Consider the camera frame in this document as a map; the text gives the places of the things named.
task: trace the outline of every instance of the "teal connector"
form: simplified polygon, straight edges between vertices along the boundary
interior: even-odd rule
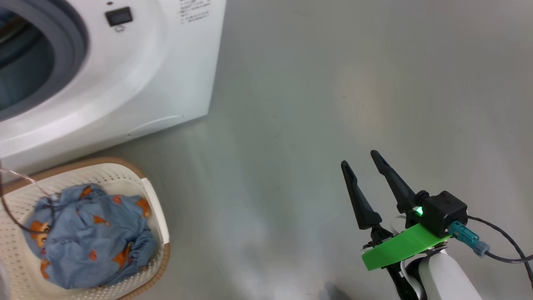
[[[479,240],[479,236],[468,229],[463,223],[455,221],[450,225],[448,233],[452,238],[468,245],[479,256],[485,256],[485,252],[490,250],[490,246]]]

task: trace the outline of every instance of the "gray floor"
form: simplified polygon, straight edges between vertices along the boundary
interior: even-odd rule
[[[395,299],[361,261],[369,232],[340,171],[348,160],[391,220],[371,149],[533,253],[532,12],[519,0],[228,0],[210,114],[98,154],[144,170],[165,210],[171,263],[140,299],[320,299],[326,282]],[[449,253],[485,300],[531,298],[523,266],[455,242]]]

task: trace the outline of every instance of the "washing machine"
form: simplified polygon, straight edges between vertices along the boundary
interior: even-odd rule
[[[0,162],[33,173],[207,114],[225,0],[0,0]]]

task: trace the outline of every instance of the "washing machine door opening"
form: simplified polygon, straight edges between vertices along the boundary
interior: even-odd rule
[[[0,0],[0,122],[61,91],[87,46],[83,21],[65,0]]]

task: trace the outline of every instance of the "blue patterned garment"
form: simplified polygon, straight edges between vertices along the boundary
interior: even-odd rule
[[[111,286],[144,269],[157,250],[140,196],[107,195],[94,184],[66,188],[58,200],[37,202],[24,232],[41,259],[43,277],[65,289]]]

